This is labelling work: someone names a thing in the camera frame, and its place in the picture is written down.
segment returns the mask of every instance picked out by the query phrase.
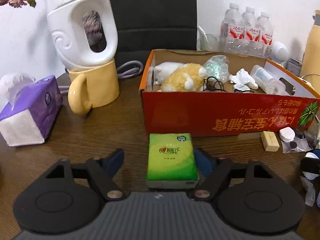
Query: metal screw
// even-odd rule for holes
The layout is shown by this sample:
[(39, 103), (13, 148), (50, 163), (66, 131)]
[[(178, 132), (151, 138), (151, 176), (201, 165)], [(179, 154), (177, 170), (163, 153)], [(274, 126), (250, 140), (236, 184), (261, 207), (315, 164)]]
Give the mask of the metal screw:
[(111, 190), (107, 193), (108, 198), (121, 198), (123, 193), (119, 190)]
[(210, 196), (210, 192), (207, 190), (197, 190), (195, 196), (198, 198), (207, 198)]

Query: white round device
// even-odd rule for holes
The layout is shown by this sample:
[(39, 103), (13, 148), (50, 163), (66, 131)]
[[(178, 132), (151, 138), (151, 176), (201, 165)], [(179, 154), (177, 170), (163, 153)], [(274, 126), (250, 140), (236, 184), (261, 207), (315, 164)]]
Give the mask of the white round device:
[(289, 58), (287, 47), (282, 42), (274, 41), (270, 52), (270, 58), (276, 63), (285, 62)]

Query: red cardboard box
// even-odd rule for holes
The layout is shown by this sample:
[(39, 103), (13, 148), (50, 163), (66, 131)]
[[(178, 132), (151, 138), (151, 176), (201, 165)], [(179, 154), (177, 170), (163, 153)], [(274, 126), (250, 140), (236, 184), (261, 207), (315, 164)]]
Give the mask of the red cardboard box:
[[(159, 86), (153, 85), (153, 68), (162, 62), (203, 65), (218, 54), (228, 57), (232, 75), (241, 68), (250, 73), (254, 65), (263, 66), (286, 85), (287, 95), (267, 95), (261, 89), (254, 94), (234, 93), (230, 82), (224, 84), (228, 92), (157, 92)], [(190, 133), (193, 137), (277, 132), (287, 126), (305, 128), (311, 124), (320, 104), (317, 92), (270, 60), (231, 53), (166, 49), (151, 51), (140, 83), (140, 95), (147, 134)]]

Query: gray small box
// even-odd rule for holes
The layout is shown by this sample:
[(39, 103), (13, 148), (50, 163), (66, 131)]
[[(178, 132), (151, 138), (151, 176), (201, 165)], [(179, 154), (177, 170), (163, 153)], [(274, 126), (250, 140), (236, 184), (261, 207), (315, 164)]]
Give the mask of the gray small box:
[(301, 72), (301, 66), (302, 66), (302, 62), (300, 60), (297, 60), (295, 58), (290, 58), (288, 60), (287, 70), (295, 74), (296, 76), (299, 76)]

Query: green tissue pack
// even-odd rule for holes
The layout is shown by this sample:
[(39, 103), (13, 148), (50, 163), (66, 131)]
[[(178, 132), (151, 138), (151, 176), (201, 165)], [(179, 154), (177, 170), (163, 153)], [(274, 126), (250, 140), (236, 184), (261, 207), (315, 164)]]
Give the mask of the green tissue pack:
[(198, 179), (190, 134), (150, 134), (147, 187), (195, 188)]

